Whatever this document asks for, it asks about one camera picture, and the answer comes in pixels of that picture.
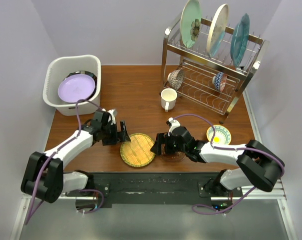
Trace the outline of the yellow patterned plate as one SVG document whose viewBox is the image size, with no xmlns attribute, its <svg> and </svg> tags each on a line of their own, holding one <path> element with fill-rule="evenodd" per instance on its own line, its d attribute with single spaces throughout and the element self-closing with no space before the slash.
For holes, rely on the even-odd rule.
<svg viewBox="0 0 302 240">
<path fill-rule="evenodd" d="M 155 158 L 155 154 L 150 151 L 154 145 L 154 140 L 142 133 L 130 135 L 130 142 L 124 142 L 120 147 L 120 156 L 129 166 L 141 168 L 150 164 Z"/>
</svg>

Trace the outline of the clear glass dish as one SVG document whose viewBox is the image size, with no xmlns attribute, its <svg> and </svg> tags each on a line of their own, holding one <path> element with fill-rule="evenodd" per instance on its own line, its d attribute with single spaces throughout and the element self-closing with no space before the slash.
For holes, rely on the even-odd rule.
<svg viewBox="0 0 302 240">
<path fill-rule="evenodd" d="M 175 162 L 180 162 L 184 159 L 185 154 L 182 152 L 176 152 L 174 154 L 163 154 L 160 156 L 160 158 L 165 161 L 165 162 L 171 162 L 171 163 L 175 163 Z"/>
</svg>

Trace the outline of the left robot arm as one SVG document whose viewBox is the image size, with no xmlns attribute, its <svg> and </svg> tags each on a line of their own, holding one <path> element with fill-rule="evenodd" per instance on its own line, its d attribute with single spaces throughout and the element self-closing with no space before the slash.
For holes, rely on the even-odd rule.
<svg viewBox="0 0 302 240">
<path fill-rule="evenodd" d="M 94 180 L 90 173 L 77 170 L 65 173 L 65 167 L 81 152 L 101 142 L 103 146 L 130 142 L 125 122 L 116 124 L 116 110 L 95 111 L 93 118 L 58 146 L 44 153 L 30 155 L 21 191 L 48 203 L 55 202 L 63 193 L 77 190 L 83 196 L 94 191 Z"/>
</svg>

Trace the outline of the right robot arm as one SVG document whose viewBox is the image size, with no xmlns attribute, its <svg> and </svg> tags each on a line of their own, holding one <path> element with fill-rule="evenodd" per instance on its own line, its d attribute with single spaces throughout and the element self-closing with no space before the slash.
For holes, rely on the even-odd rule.
<svg viewBox="0 0 302 240">
<path fill-rule="evenodd" d="M 237 166 L 237 169 L 222 171 L 215 179 L 214 192 L 222 197 L 237 187 L 248 185 L 271 192 L 284 174 L 284 162 L 256 140 L 235 146 L 212 145 L 208 141 L 196 140 L 183 126 L 158 133 L 150 151 L 158 156 L 181 152 L 195 163 Z"/>
</svg>

